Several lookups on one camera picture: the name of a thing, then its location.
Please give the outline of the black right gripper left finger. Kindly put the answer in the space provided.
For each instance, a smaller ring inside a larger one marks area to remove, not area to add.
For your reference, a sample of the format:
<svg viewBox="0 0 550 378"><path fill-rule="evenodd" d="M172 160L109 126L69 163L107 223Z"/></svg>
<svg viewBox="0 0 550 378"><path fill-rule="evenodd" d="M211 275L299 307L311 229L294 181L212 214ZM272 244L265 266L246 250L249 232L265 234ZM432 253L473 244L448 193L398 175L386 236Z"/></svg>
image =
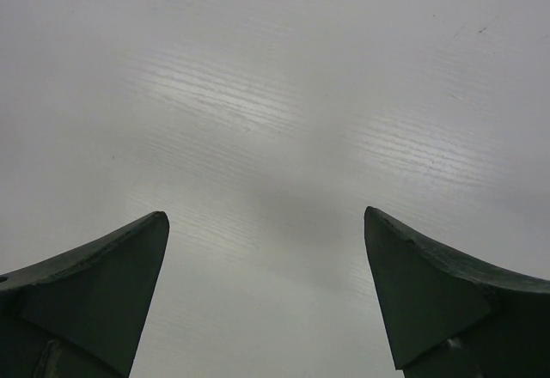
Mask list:
<svg viewBox="0 0 550 378"><path fill-rule="evenodd" d="M127 377L168 244L154 211L1 276L3 377Z"/></svg>

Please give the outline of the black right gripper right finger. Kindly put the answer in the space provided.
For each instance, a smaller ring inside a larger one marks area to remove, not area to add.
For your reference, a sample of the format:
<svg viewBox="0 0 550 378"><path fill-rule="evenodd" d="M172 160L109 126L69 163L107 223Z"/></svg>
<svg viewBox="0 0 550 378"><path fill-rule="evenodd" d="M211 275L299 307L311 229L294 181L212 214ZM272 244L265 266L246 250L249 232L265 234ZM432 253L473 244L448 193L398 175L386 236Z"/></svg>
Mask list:
<svg viewBox="0 0 550 378"><path fill-rule="evenodd" d="M396 370L547 377L549 282L460 252L368 207L364 241Z"/></svg>

